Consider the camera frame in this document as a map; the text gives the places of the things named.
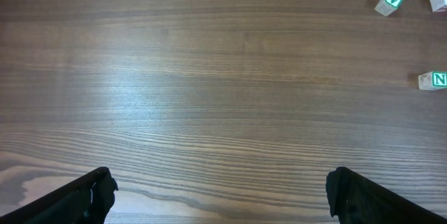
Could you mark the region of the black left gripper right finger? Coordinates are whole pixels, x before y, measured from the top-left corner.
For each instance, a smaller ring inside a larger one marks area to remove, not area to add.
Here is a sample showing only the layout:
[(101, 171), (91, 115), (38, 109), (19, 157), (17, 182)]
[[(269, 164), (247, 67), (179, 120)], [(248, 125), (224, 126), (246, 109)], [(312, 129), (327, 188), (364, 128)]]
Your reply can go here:
[(347, 167), (328, 173), (325, 191), (330, 215), (341, 224), (446, 224), (446, 218)]

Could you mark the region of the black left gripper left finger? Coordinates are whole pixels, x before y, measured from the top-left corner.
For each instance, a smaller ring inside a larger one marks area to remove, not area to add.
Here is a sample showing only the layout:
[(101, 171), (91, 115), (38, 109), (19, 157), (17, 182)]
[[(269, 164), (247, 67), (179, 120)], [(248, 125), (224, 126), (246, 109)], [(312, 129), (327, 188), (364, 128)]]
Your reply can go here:
[(1, 224), (103, 224), (115, 203), (117, 182), (107, 167), (1, 217)]

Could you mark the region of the green N letter block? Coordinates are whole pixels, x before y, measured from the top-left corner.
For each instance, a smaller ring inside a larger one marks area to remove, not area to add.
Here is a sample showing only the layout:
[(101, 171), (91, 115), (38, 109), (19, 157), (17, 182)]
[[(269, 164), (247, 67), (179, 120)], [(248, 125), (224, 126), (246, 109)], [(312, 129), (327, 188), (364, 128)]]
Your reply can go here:
[(438, 90), (447, 87), (446, 72), (432, 71), (418, 76), (418, 88), (420, 90)]

